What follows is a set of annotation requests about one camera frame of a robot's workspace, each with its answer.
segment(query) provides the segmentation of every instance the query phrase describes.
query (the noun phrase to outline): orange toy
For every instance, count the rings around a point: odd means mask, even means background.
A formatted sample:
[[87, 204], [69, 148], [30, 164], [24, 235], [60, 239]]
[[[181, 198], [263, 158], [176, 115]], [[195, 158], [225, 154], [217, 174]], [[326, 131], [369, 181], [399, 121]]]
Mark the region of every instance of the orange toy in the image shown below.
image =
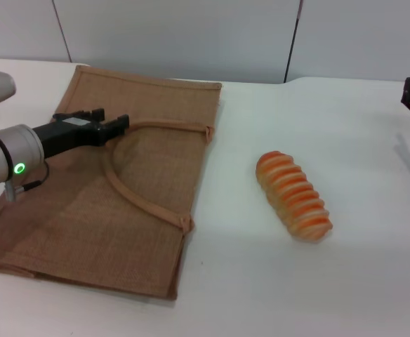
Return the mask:
[[315, 242], [333, 228], [319, 193], [291, 156], [278, 151], [264, 154], [256, 164], [256, 178], [293, 237]]

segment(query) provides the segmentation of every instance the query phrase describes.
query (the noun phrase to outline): silver metal cylinder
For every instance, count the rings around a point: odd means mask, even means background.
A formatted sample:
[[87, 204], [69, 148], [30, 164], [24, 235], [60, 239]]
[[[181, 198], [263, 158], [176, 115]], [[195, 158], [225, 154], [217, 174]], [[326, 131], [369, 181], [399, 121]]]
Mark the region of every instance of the silver metal cylinder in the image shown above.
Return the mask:
[[43, 163], [43, 145], [30, 127], [21, 124], [0, 130], [0, 140], [10, 155], [13, 175], [35, 169]]
[[6, 200], [10, 202], [16, 201], [15, 186], [13, 185], [13, 181], [11, 179], [6, 181]]

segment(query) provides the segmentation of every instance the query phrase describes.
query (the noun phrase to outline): burlap bag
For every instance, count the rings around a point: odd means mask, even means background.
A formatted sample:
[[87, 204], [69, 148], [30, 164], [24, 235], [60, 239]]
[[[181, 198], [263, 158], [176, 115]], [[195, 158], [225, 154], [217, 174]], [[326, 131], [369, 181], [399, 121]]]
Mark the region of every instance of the burlap bag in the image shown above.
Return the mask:
[[77, 67], [57, 113], [103, 107], [131, 130], [50, 158], [41, 187], [0, 198], [0, 272], [176, 298], [220, 88]]

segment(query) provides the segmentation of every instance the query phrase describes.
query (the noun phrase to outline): green led light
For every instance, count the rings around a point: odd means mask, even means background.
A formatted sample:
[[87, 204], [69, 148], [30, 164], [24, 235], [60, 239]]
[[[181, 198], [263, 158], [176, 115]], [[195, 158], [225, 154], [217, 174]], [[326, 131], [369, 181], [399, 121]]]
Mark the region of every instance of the green led light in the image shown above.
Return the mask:
[[24, 172], [24, 170], [25, 170], [24, 163], [16, 164], [15, 168], [13, 169], [13, 171], [15, 171], [16, 174], [20, 174], [20, 173]]

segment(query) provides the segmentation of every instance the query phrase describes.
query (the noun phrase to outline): white wall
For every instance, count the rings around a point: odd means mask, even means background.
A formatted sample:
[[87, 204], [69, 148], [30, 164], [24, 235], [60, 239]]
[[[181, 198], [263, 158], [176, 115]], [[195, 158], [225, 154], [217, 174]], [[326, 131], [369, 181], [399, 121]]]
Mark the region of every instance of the white wall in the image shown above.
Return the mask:
[[72, 60], [160, 77], [283, 82], [298, 0], [55, 0]]
[[68, 61], [51, 0], [0, 0], [0, 58]]
[[305, 0], [288, 80], [410, 76], [410, 0]]

